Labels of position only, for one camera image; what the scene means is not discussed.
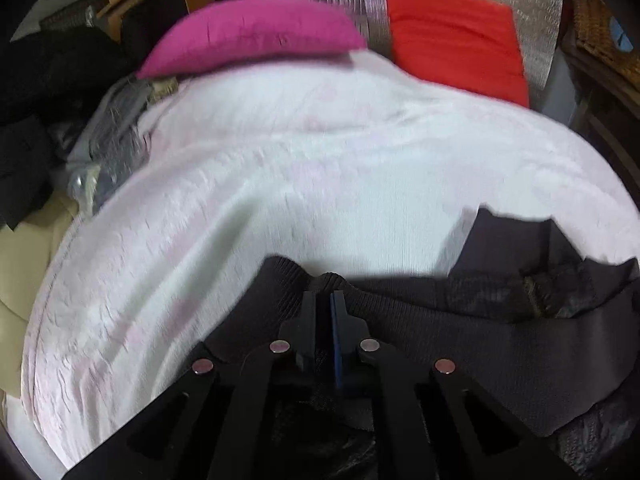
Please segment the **dark grey jacket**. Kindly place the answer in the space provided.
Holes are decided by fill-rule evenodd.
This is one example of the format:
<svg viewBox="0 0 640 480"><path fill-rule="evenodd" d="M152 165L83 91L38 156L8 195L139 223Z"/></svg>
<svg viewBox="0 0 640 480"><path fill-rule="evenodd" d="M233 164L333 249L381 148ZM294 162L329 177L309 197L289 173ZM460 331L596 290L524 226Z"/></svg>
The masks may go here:
<svg viewBox="0 0 640 480"><path fill-rule="evenodd" d="M458 363L582 476L638 436L636 259L584 258L552 220L481 209L445 276L315 276L268 257L206 346L241 359L298 315L305 292L336 290L407 358Z"/></svg>

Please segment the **black clothes pile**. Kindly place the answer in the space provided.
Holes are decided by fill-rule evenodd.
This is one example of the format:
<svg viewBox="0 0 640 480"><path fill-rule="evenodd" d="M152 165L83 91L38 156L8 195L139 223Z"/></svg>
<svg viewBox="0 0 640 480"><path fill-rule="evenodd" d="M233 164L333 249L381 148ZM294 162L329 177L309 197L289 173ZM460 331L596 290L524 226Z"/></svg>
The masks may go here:
<svg viewBox="0 0 640 480"><path fill-rule="evenodd" d="M101 29L44 30L1 50L1 224L15 229L53 192L106 92L134 69Z"/></svg>

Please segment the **white bed cover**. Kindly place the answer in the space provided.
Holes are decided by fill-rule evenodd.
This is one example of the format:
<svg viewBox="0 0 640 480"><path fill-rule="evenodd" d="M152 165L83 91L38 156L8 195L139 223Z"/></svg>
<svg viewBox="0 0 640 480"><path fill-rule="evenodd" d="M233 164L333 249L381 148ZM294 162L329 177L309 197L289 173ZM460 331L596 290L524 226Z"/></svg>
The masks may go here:
<svg viewBox="0 0 640 480"><path fill-rule="evenodd" d="M442 273L483 206L600 261L639 252L638 209L576 133L369 51L193 78L139 127L149 162L67 231L25 338L24 411L65 467L168 386L268 255Z"/></svg>

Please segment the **wooden shelf unit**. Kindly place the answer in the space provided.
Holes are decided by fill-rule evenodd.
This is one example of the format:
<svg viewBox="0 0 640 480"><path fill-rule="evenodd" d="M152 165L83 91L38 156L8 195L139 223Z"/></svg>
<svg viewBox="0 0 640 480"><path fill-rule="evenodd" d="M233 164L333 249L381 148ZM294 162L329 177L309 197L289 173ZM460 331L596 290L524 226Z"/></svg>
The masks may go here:
<svg viewBox="0 0 640 480"><path fill-rule="evenodd" d="M561 48L577 93L570 128L587 140L639 206L639 91L582 49Z"/></svg>

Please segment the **red cushion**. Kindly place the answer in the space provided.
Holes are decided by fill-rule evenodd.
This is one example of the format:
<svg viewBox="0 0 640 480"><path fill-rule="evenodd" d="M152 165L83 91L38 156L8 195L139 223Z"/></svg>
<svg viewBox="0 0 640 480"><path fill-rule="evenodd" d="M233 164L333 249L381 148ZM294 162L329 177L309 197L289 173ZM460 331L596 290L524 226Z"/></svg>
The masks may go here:
<svg viewBox="0 0 640 480"><path fill-rule="evenodd" d="M394 63L421 80L529 106L513 12L492 0L386 0Z"/></svg>

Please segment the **magenta pillow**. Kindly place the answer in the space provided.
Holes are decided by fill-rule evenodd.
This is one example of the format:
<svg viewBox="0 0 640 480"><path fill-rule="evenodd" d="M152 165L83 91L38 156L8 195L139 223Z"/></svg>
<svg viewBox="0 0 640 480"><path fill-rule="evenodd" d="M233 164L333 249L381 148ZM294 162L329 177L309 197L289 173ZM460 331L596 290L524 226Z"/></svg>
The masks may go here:
<svg viewBox="0 0 640 480"><path fill-rule="evenodd" d="M314 0L224 0L178 21L145 59L137 77L197 75L233 64L364 50L352 18Z"/></svg>

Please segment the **wicker basket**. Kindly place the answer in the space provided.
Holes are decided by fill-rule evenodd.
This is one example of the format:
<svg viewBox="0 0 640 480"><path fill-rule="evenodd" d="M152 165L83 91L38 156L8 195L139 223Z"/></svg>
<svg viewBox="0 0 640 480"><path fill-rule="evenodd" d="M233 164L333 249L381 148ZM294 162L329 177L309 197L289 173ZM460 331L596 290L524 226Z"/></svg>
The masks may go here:
<svg viewBox="0 0 640 480"><path fill-rule="evenodd" d="M573 0L578 47L639 88L639 49L602 0Z"/></svg>

